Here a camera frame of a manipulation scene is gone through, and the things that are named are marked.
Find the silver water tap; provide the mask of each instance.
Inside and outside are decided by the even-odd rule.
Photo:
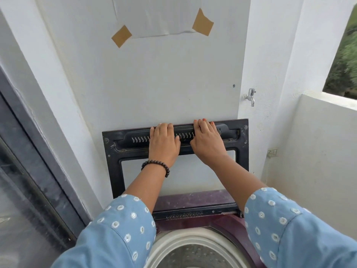
[[[255,89],[254,88],[249,88],[249,92],[248,92],[248,95],[247,94],[245,94],[244,95],[244,99],[245,100],[248,100],[248,101],[251,101],[252,102],[252,107],[254,107],[254,98],[253,98],[253,96],[254,96],[254,93],[255,93],[256,91],[255,91]]]

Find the brown tape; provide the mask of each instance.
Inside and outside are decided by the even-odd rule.
[[[112,40],[115,42],[115,44],[120,48],[125,41],[128,40],[129,37],[131,37],[131,33],[128,30],[128,28],[124,25],[121,27],[121,29],[115,33],[115,35],[112,37]]]
[[[192,29],[205,36],[208,36],[211,32],[212,26],[213,22],[206,18],[205,15],[203,15],[202,9],[199,9],[196,19],[194,20],[194,25],[192,26]]]

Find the beaded bracelet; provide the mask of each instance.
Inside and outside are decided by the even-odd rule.
[[[148,164],[162,165],[166,170],[165,178],[167,178],[167,176],[170,174],[170,169],[168,168],[168,166],[164,162],[160,162],[160,161],[156,161],[156,160],[148,160],[146,162],[143,162],[143,164],[141,165],[141,170],[143,170],[144,167],[147,166]]]

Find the electrical outlet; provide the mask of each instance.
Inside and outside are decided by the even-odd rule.
[[[276,157],[276,153],[278,152],[277,149],[268,149],[267,157]]]

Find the blue sleeve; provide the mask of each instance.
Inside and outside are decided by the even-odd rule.
[[[357,242],[273,188],[244,209],[248,237],[268,267],[357,267]]]
[[[145,204],[123,194],[79,235],[76,246],[64,252],[52,268],[143,267],[156,235]]]

